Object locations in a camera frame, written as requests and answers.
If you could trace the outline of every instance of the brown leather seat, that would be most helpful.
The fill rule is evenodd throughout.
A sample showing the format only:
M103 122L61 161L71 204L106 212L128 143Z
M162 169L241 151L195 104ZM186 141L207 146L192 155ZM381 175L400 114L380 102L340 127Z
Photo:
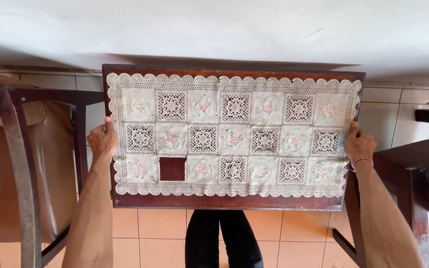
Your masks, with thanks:
M0 85L27 84L0 76ZM70 224L77 204L70 108L37 101L23 105L36 167L41 238L51 243ZM0 121L0 242L21 240L18 197Z

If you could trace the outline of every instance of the wooden chair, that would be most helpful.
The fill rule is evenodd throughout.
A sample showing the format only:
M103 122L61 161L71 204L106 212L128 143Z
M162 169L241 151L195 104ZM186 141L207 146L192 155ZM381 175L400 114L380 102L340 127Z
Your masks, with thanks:
M0 242L21 242L22 268L43 268L65 247L77 204L72 152L80 193L86 105L102 101L102 92L0 77ZM43 251L42 242L50 244Z
M416 110L416 121L429 123L429 110ZM419 243L429 243L429 139L374 153L374 168L386 188L396 196L398 208ZM365 248L360 225L360 194L356 174L349 171L345 205L355 247L337 229L337 243L361 268L366 268ZM428 253L423 254L428 264Z

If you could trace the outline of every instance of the white wall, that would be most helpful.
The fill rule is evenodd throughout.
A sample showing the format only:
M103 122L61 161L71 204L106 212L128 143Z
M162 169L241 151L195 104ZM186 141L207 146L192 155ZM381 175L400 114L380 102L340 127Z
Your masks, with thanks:
M429 1L0 0L0 46L88 69L156 55L358 64L342 70L424 80Z

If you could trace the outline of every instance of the person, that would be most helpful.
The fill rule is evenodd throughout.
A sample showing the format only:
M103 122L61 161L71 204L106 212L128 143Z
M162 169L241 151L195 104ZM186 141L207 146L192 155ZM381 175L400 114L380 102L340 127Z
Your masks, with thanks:
M94 128L87 141L93 154L92 166L72 218L63 268L110 268L113 264L109 166L118 138L110 118ZM367 267L422 268L423 259L413 233L373 169L371 159L376 145L357 122L352 123L345 152L358 178ZM194 211L186 232L186 267L219 266L219 226L230 267L263 267L246 216L234 210Z

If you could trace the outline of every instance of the dark wooden table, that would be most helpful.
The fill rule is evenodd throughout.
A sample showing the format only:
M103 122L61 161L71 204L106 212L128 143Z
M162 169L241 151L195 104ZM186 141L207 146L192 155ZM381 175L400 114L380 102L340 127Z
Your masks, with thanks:
M363 82L365 80L364 72L351 72L351 71L276 71L276 70L263 70L263 71L254 71L254 70L200 70L200 69L191 69L191 68L171 68L171 67L147 67L147 66L137 66L137 65L124 65L124 64L103 64L102 71L104 76L104 94L105 94L105 113L107 116L110 116L111 112L108 107L109 99L107 95L107 80L106 77L110 73L122 74L127 73L133 75L135 73L140 73L142 75L151 73L154 75L166 74L168 76L172 74L177 74L179 76L183 75L203 75L205 77L214 75L214 76L239 76L244 78L250 76L254 79L258 77L275 77L281 79L287 77L289 79L301 78L305 80L307 78L312 78L315 81L318 79L325 79L327 81L331 79L337 79L339 81L349 80L354 82L360 80ZM113 163L110 166L110 176L111 176L111 185L113 193L113 207L142 207L142 208L216 208L216 209L279 209L279 210L319 210L319 211L340 211L342 206L343 197L288 197L283 196L279 197L261 197L256 196L175 196L175 195L131 195L124 194L120 195L115 191L115 170L113 169Z

